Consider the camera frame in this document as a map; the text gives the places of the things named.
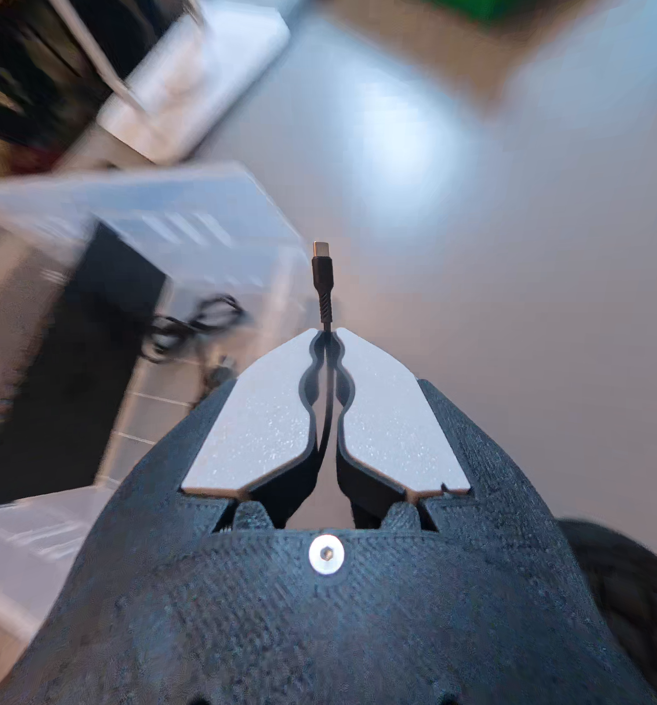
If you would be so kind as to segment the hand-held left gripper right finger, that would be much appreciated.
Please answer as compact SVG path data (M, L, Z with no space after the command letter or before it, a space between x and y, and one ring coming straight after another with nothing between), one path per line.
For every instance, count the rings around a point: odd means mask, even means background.
M418 506L471 483L418 378L346 328L335 340L336 478L356 528L379 528L393 505Z

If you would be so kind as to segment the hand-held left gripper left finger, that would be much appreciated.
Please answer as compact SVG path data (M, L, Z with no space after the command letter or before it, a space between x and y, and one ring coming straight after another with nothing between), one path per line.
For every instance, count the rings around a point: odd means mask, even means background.
M316 486L322 463L313 405L324 334L308 329L272 349L236 379L181 490L260 503L275 528Z

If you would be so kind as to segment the clear plastic bin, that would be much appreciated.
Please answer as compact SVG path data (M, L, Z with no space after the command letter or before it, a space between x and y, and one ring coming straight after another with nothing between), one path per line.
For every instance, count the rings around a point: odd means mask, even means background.
M231 294L245 322L212 343L239 372L308 327L309 247L237 163L171 170L70 172L0 179L0 241L26 243L35 283L63 286L66 269L104 224L168 277L159 312L184 319L194 304ZM0 632L24 648L57 600L105 503L133 467L186 416L200 390L198 361L139 361L91 487L0 508Z

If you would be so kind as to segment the green plastic bin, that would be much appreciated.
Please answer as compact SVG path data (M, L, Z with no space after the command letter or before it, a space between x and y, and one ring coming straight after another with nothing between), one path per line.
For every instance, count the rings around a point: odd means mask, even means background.
M428 1L428 3L448 8L469 20L492 23L511 16L526 4L526 1Z

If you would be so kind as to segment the black flat device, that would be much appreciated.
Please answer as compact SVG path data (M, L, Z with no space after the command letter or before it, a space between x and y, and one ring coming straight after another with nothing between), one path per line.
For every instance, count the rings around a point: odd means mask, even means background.
M0 426L0 506L94 484L165 284L98 223Z

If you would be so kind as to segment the dark ribbed object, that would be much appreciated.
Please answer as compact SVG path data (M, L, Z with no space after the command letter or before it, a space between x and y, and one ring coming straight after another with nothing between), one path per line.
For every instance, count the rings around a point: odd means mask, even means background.
M607 626L657 692L657 555L596 523L558 524Z

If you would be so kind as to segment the white board stand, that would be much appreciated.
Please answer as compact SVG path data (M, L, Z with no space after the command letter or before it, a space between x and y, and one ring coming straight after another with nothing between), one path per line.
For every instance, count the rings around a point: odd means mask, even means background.
M300 1L184 1L180 17L123 78L71 1L55 12L112 91L65 158L68 169L182 162L290 40Z

